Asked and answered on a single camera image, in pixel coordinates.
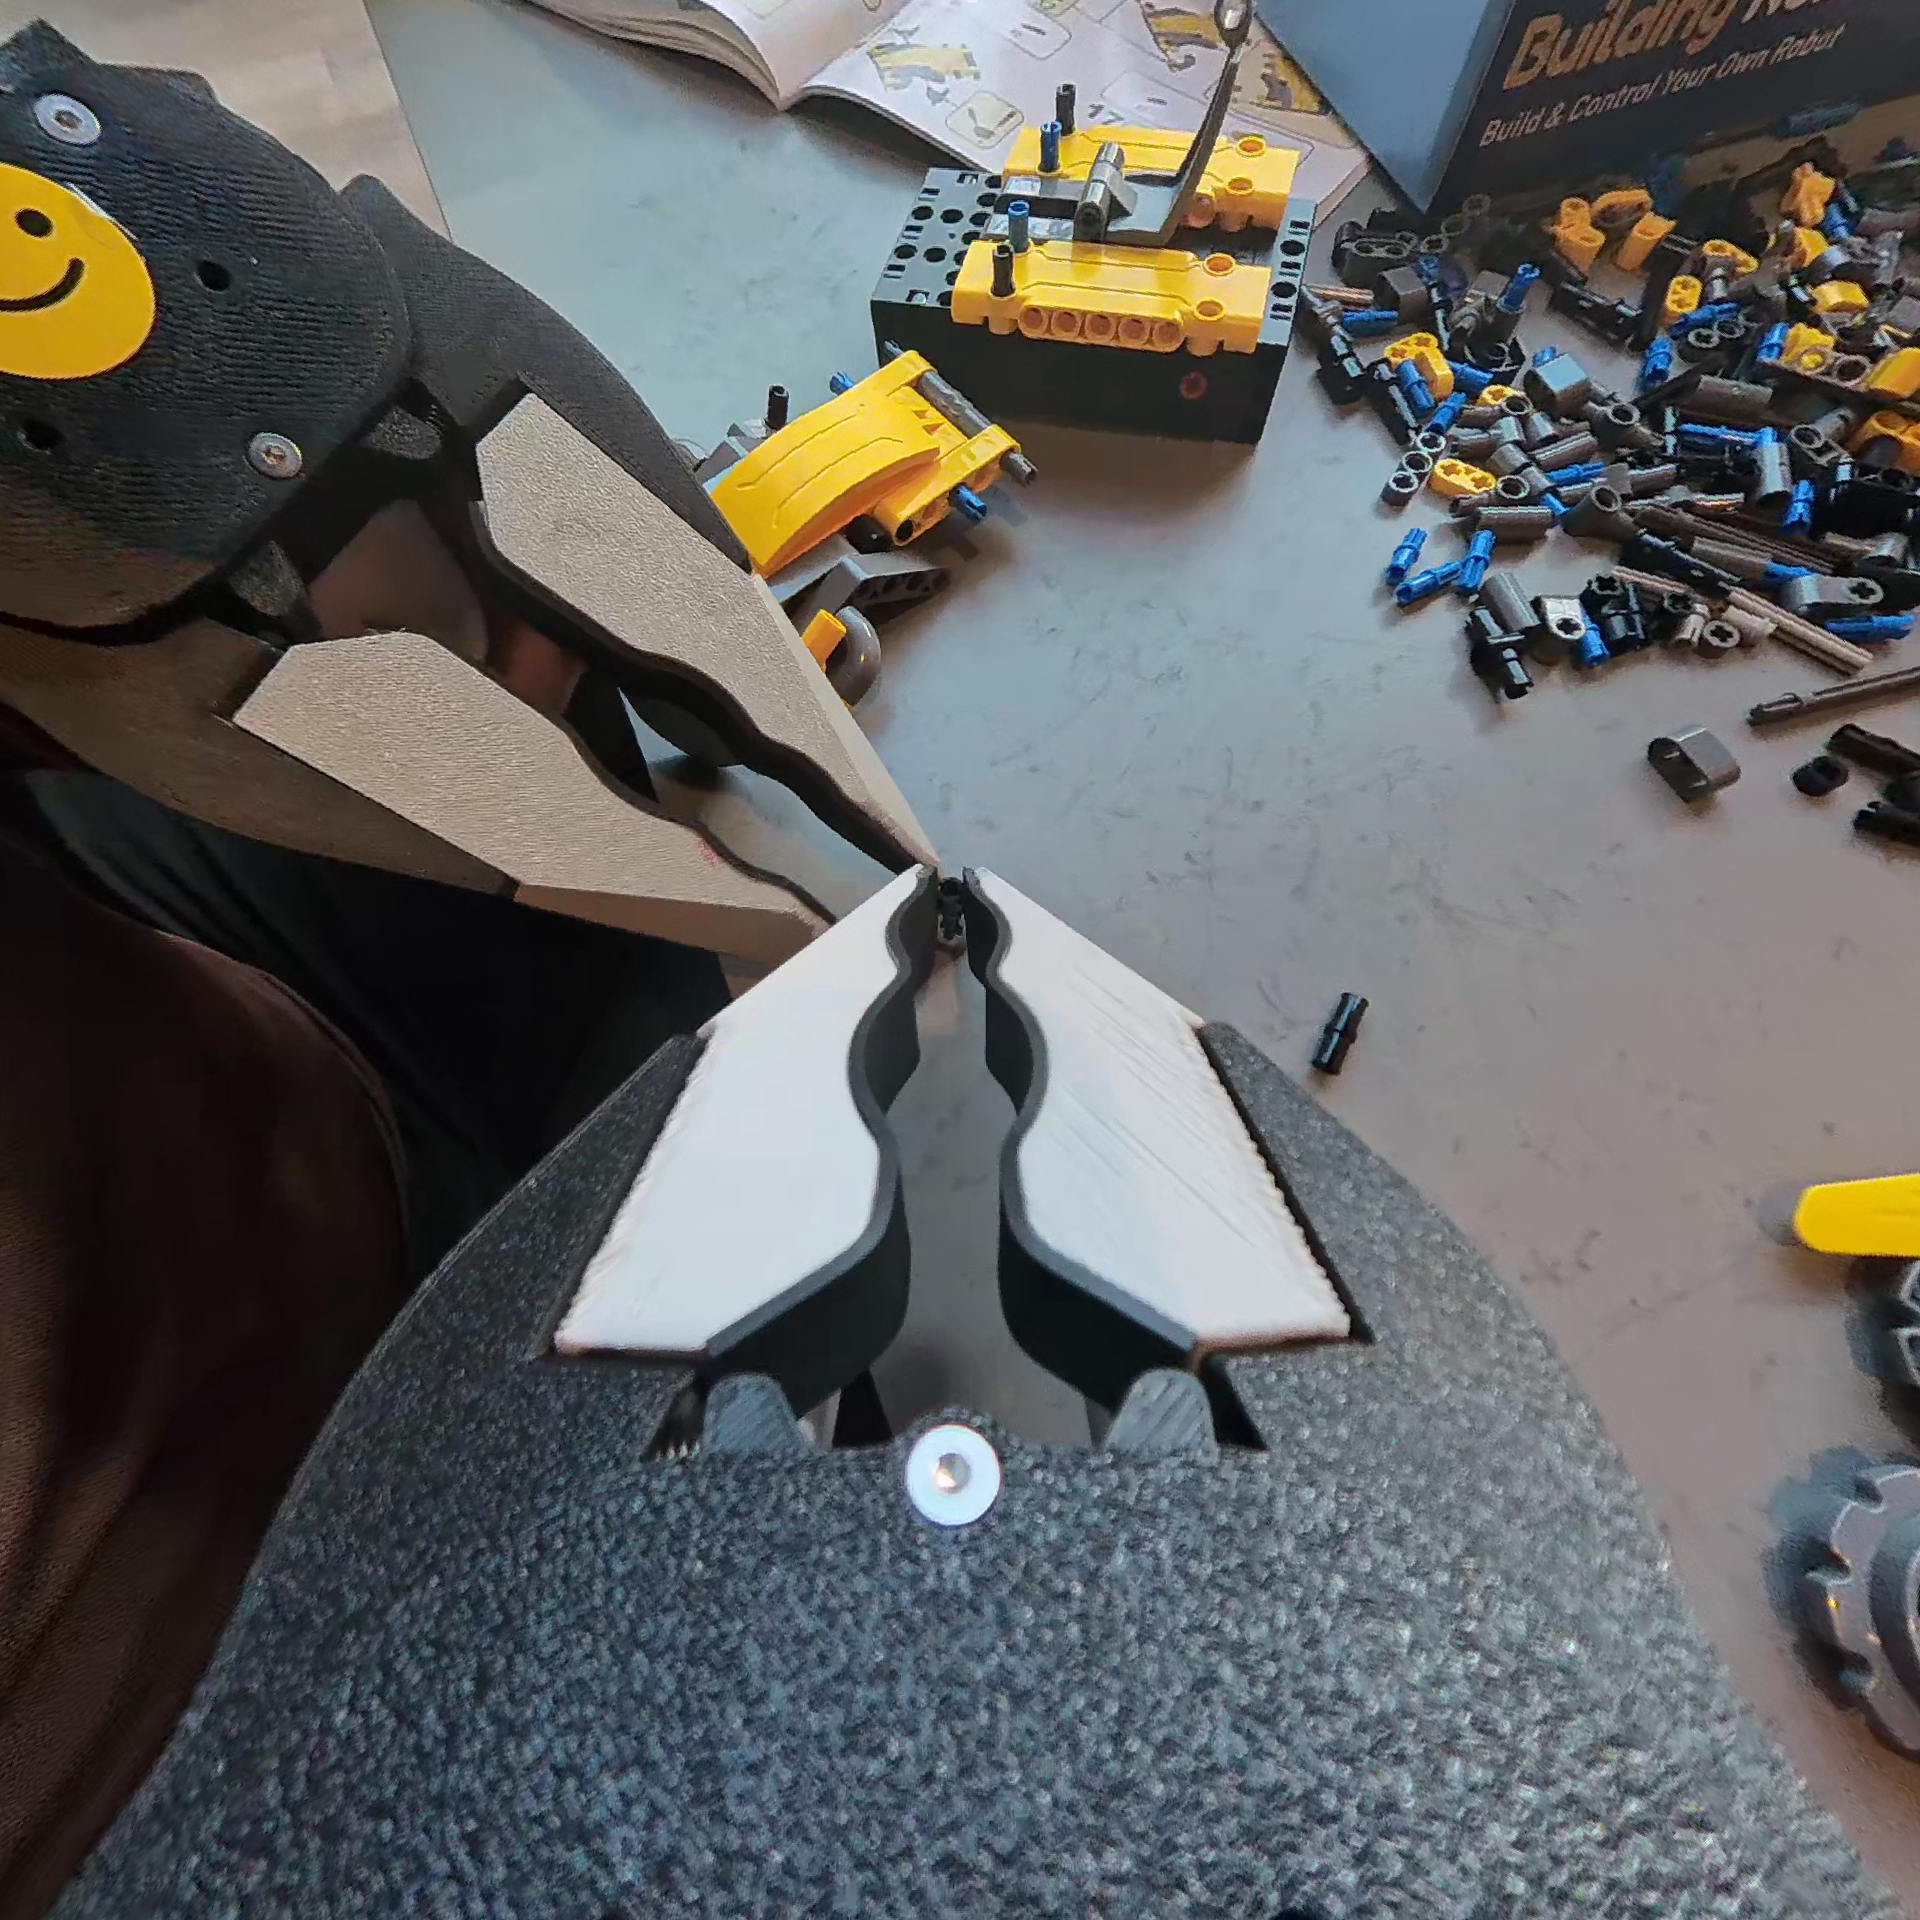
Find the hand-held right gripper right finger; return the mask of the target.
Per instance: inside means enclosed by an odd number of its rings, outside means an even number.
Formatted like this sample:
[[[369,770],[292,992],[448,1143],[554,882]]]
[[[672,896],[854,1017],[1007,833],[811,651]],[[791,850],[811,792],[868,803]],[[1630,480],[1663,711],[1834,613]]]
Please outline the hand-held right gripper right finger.
[[[1354,1312],[1202,1041],[1202,1017],[992,871],[967,959],[1000,1154],[1000,1303],[1018,1345],[1118,1410],[1153,1371],[1346,1342]]]

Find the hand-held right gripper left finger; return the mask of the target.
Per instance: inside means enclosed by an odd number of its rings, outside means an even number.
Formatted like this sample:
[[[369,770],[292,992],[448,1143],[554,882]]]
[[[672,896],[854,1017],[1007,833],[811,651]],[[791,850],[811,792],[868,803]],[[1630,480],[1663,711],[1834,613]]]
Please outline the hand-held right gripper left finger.
[[[910,1270],[889,1110],[922,1061],[937,893],[937,871],[900,873],[704,1025],[559,1352],[820,1402],[887,1347]]]

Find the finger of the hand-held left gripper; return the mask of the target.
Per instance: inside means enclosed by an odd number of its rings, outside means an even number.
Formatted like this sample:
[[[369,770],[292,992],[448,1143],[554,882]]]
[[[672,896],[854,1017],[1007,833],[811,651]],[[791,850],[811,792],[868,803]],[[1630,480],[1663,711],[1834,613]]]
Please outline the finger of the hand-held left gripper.
[[[502,590],[724,759],[770,776],[889,871],[940,861],[904,790],[767,583],[727,559],[544,398],[474,447],[475,538]]]
[[[830,925],[692,824],[618,792],[559,722],[433,638],[299,645],[234,722],[478,857],[524,905],[770,965]]]

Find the grey desk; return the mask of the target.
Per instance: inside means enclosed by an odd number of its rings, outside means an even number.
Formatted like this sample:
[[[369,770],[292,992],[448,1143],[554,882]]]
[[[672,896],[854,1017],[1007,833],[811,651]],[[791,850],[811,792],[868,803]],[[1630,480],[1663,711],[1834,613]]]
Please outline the grey desk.
[[[863,111],[768,111],[704,61],[504,3],[369,3],[454,237],[712,443],[874,360],[868,297],[928,159]],[[1820,1688],[1776,1584],[1776,1489],[1913,1454],[1857,1357],[1848,1267],[1754,1217],[1776,1186],[1915,1168],[1915,866],[1782,786],[1716,819],[1523,815],[1487,751],[1392,800],[1356,711],[1308,712],[1286,587],[1369,451],[1288,360],[1256,450],[1015,429],[1041,469],[955,585],[887,631],[868,733],[951,867],[986,863],[1316,1089],[1551,1329],[1747,1698],[1915,1913],[1915,1767]],[[1310,1069],[1342,992],[1340,1077]],[[940,968],[900,1104],[915,1288],[887,1411],[1033,1439],[1086,1411],[1008,1336],[1010,1110],[982,993]]]

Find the yellow curved panel assembly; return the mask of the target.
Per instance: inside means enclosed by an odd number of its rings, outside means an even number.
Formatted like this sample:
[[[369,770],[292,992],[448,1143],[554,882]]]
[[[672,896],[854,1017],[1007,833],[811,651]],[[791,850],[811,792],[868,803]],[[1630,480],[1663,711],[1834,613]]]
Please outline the yellow curved panel assembly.
[[[762,418],[679,454],[848,705],[880,681],[878,621],[948,585],[928,538],[951,517],[986,518],[996,482],[1038,480],[1008,429],[892,342],[827,402],[791,416],[772,386]]]

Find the person's black trousers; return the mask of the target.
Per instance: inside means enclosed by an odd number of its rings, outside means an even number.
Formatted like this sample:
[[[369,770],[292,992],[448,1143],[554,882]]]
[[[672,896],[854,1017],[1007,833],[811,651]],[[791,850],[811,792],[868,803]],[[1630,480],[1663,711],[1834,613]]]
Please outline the person's black trousers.
[[[708,951],[274,848],[106,775],[4,770],[4,838],[99,905],[274,975],[360,1048],[399,1119],[418,1279],[729,1002]]]

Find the black block with yellow beams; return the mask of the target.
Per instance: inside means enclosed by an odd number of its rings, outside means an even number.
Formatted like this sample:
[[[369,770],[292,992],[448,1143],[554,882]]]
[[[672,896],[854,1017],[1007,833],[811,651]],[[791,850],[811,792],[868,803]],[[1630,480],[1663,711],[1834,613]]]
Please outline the black block with yellow beams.
[[[932,169],[872,293],[880,360],[922,351],[992,418],[1259,443],[1316,203],[1300,152],[1098,123],[1071,85],[1000,171]]]

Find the open instruction booklet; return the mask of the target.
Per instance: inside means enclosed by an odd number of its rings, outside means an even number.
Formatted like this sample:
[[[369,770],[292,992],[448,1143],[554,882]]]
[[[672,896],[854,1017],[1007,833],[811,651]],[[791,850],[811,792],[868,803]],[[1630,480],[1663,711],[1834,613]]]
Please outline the open instruction booklet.
[[[1178,175],[1227,49],[1202,1],[542,1],[615,41],[727,65],[787,109],[867,104],[967,169],[1062,173],[1115,144],[1128,175]]]

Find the dark grey sleeve piece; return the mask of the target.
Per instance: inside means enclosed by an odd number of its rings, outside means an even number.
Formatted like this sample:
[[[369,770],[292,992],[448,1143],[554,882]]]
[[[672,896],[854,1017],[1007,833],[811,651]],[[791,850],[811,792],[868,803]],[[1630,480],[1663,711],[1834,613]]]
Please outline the dark grey sleeve piece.
[[[1743,779],[1736,751],[1706,727],[1682,727],[1646,745],[1649,768],[1684,803],[1698,807]]]

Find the yellow curved panel piece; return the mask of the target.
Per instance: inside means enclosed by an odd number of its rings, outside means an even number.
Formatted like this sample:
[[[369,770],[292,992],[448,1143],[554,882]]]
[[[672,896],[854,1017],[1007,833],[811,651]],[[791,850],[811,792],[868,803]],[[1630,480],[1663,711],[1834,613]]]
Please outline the yellow curved panel piece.
[[[1790,1235],[1834,1256],[1918,1259],[1918,1173],[1812,1183],[1792,1199]]]

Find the pile of small building pieces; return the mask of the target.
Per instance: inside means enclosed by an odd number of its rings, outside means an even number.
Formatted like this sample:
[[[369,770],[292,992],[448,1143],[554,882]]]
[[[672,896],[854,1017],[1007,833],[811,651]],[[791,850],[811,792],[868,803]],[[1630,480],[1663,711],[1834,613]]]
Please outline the pile of small building pieces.
[[[1626,175],[1336,217],[1295,338],[1380,486],[1286,587],[1337,656],[1310,717],[1346,696],[1392,800],[1448,745],[1528,817],[1751,781],[1915,866],[1915,161],[1882,167],[1812,151],[1707,222]],[[1698,807],[1646,761],[1694,727],[1743,762]]]

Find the dark blue kit box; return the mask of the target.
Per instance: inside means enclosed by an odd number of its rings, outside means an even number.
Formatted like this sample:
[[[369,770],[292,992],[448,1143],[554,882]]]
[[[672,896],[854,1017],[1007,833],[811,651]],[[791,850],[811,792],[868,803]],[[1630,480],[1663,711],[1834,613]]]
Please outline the dark blue kit box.
[[[1403,198],[1558,201],[1664,159],[1915,137],[1915,1],[1259,1]]]

